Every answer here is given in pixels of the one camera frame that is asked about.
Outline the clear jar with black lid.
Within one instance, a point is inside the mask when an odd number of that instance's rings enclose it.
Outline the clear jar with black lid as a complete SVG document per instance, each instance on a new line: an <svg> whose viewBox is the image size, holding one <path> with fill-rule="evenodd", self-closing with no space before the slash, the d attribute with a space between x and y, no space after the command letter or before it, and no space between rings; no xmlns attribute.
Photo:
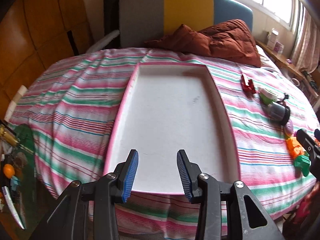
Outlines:
<svg viewBox="0 0 320 240"><path fill-rule="evenodd" d="M291 109L277 102L272 102L267 107L268 116L278 122L281 126L285 126L289 121Z"/></svg>

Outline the brown pumpkin figure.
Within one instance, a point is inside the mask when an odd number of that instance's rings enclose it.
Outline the brown pumpkin figure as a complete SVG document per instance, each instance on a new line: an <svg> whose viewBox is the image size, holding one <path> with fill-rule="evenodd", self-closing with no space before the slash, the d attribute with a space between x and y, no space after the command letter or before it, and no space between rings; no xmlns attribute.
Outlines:
<svg viewBox="0 0 320 240"><path fill-rule="evenodd" d="M283 98L281 99L277 99L276 103L282 105L282 106L285 106L286 105L286 100L289 98L289 95L284 93L284 96Z"/></svg>

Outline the red puzzle piece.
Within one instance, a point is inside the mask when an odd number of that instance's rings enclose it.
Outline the red puzzle piece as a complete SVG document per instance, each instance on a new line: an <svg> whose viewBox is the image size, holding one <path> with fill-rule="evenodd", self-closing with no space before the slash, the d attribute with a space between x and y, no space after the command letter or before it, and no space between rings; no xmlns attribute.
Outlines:
<svg viewBox="0 0 320 240"><path fill-rule="evenodd" d="M242 90L245 93L249 93L249 94L255 94L256 93L256 90L255 90L255 87L254 87L254 84L253 84L253 80L249 79L247 77L247 75L245 75L245 74L241 75L240 83L241 83Z"/></svg>

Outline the lilac egg-shaped case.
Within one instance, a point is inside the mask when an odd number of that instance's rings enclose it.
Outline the lilac egg-shaped case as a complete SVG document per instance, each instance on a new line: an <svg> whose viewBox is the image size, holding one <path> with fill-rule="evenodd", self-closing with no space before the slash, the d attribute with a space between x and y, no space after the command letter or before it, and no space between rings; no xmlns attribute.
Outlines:
<svg viewBox="0 0 320 240"><path fill-rule="evenodd" d="M292 137L293 134L293 123L289 119L288 122L283 126L284 136L286 138Z"/></svg>

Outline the green white plug-in device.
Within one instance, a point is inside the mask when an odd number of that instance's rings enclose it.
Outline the green white plug-in device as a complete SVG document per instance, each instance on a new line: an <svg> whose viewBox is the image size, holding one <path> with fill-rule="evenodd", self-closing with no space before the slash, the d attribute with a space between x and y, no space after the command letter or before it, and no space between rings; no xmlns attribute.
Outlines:
<svg viewBox="0 0 320 240"><path fill-rule="evenodd" d="M265 88L259 88L259 97L265 105L269 105L277 100L276 94Z"/></svg>

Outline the beige curtain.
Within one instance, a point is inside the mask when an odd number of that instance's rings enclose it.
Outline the beige curtain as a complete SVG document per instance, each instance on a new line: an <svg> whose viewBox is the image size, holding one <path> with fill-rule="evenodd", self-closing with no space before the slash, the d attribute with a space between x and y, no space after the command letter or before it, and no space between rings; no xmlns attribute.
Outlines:
<svg viewBox="0 0 320 240"><path fill-rule="evenodd" d="M298 71L306 71L308 74L314 72L318 66L319 29L306 9L291 61Z"/></svg>

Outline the orange fruit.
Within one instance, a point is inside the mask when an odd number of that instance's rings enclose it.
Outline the orange fruit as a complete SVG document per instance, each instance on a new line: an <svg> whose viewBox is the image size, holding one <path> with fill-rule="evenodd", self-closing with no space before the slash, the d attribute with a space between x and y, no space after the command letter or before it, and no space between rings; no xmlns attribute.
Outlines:
<svg viewBox="0 0 320 240"><path fill-rule="evenodd" d="M8 179L11 179L15 175L15 169L12 165L5 164L3 167L3 173Z"/></svg>

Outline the wooden side shelf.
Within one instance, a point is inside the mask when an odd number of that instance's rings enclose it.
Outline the wooden side shelf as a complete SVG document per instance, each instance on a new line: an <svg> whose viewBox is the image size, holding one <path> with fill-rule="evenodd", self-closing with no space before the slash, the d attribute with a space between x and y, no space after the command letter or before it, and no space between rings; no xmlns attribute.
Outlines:
<svg viewBox="0 0 320 240"><path fill-rule="evenodd" d="M274 61L278 68L284 68L289 73L293 74L297 78L297 80L302 81L306 85L310 94L315 99L318 99L317 92L310 86L310 83L308 82L307 78L300 71L296 70L296 67L293 64L289 63L287 61L287 58L283 54L276 53L275 51L268 48L266 44L259 40L256 40L255 42L264 50L268 57Z"/></svg>

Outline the white tray with pink rim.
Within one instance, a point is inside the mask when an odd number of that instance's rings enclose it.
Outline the white tray with pink rim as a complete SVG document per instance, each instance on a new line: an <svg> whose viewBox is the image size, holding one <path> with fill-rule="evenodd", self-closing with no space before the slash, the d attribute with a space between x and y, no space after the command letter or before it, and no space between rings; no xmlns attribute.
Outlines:
<svg viewBox="0 0 320 240"><path fill-rule="evenodd" d="M240 179L236 142L207 66L149 62L136 65L114 122L104 173L137 150L133 191L182 195L177 153L218 181Z"/></svg>

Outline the orange cube block cluster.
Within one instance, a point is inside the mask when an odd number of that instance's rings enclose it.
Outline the orange cube block cluster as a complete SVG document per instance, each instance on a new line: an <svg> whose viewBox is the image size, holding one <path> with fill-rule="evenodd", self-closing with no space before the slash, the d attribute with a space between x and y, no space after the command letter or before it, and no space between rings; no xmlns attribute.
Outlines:
<svg viewBox="0 0 320 240"><path fill-rule="evenodd" d="M286 139L286 146L292 159L296 159L299 155L304 155L303 146L298 142L296 137Z"/></svg>

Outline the green glass side table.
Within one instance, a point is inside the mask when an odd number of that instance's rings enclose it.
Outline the green glass side table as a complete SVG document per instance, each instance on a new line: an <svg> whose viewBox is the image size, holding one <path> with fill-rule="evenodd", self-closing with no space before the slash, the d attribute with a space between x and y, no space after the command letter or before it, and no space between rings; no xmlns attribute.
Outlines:
<svg viewBox="0 0 320 240"><path fill-rule="evenodd" d="M15 169L11 179L3 173L5 164ZM26 124L10 129L1 123L1 194L17 234L30 236L37 224L36 168L33 132Z"/></svg>

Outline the white box on shelf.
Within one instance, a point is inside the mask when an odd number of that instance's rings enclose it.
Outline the white box on shelf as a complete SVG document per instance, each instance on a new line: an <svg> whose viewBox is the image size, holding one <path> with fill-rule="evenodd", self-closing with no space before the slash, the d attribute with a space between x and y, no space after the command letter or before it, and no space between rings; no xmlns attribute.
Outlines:
<svg viewBox="0 0 320 240"><path fill-rule="evenodd" d="M268 33L266 45L271 50L274 50L274 48L278 44L278 36L279 36L279 32L274 28Z"/></svg>

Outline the green plastic stand piece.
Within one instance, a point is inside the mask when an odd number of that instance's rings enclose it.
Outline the green plastic stand piece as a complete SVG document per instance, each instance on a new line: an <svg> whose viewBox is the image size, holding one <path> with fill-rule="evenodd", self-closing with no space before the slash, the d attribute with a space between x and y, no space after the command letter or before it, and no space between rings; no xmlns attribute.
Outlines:
<svg viewBox="0 0 320 240"><path fill-rule="evenodd" d="M310 159L306 155L298 155L294 159L294 167L299 169L302 172L303 176L307 177L309 175L309 168L311 165Z"/></svg>

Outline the grey yellow blue headboard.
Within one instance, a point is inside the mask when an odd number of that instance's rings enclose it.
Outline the grey yellow blue headboard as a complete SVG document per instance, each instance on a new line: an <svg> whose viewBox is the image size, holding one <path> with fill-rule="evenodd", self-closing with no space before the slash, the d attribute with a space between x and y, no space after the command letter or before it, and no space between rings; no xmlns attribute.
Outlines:
<svg viewBox="0 0 320 240"><path fill-rule="evenodd" d="M199 31L232 19L253 28L252 9L234 0L120 0L120 45L142 47L182 24Z"/></svg>

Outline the rust brown quilted blanket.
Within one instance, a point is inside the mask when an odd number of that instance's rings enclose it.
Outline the rust brown quilted blanket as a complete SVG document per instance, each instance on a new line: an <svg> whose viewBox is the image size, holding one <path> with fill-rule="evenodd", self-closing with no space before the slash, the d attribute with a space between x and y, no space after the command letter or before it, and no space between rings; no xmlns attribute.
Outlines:
<svg viewBox="0 0 320 240"><path fill-rule="evenodd" d="M255 39L247 24L240 19L228 20L201 31L182 24L173 34L146 41L145 45L261 67Z"/></svg>

